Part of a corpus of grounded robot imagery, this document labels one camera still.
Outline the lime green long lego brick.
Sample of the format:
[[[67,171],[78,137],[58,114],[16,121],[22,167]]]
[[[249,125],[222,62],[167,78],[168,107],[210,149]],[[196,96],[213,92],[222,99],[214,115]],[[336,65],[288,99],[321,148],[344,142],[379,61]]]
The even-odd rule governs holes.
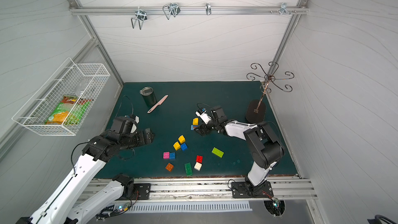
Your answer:
[[[220,158],[222,158],[224,156],[224,152],[219,150],[219,149],[217,149],[217,148],[215,148],[215,147],[212,149],[211,153],[216,155],[216,156],[218,156],[218,157],[220,157]]]

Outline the orange lego brick front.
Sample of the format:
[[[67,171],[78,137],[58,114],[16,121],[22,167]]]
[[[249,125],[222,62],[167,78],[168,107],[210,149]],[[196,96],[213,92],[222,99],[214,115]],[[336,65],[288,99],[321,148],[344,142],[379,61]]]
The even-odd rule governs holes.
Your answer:
[[[166,170],[168,170],[169,172],[172,172],[174,166],[171,163],[168,163],[167,166],[165,167]]]

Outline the red lego brick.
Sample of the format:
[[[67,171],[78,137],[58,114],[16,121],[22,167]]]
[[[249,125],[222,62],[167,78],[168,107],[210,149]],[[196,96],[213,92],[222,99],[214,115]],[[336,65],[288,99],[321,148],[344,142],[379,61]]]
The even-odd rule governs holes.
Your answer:
[[[197,156],[196,162],[203,163],[203,157],[202,156]]]

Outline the cream lego brick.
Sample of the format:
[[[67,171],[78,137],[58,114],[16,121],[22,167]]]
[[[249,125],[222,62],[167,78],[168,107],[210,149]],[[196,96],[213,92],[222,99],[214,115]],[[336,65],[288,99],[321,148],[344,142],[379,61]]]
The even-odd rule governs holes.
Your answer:
[[[202,164],[199,163],[199,162],[196,162],[195,165],[194,165],[194,169],[197,170],[197,171],[200,171],[201,168],[202,168]]]

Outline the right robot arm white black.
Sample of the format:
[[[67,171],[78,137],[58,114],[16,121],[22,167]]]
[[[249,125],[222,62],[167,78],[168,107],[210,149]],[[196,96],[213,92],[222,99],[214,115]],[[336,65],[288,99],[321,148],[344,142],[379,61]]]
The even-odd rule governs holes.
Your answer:
[[[230,120],[221,107],[210,110],[199,108],[195,112],[201,124],[194,131],[201,136],[216,131],[226,136],[244,140],[253,159],[253,165],[243,183],[232,182],[230,187],[233,198],[268,198],[274,200],[274,194],[267,177],[284,156],[284,147],[280,139],[267,122],[257,124]]]

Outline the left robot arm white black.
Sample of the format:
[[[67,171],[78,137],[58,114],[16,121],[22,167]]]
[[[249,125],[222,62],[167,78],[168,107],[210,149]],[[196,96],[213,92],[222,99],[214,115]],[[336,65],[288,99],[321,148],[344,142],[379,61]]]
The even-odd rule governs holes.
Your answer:
[[[114,217],[129,210],[123,207],[115,213],[104,215],[102,210],[111,202],[122,199],[132,206],[137,200],[148,199],[148,189],[134,184],[134,178],[116,175],[105,187],[81,204],[77,200],[94,176],[106,163],[128,148],[145,146],[153,142],[154,133],[150,129],[130,134],[96,136],[85,143],[85,148],[73,169],[45,201],[28,217],[20,217],[19,224],[86,224],[95,215],[100,218]]]

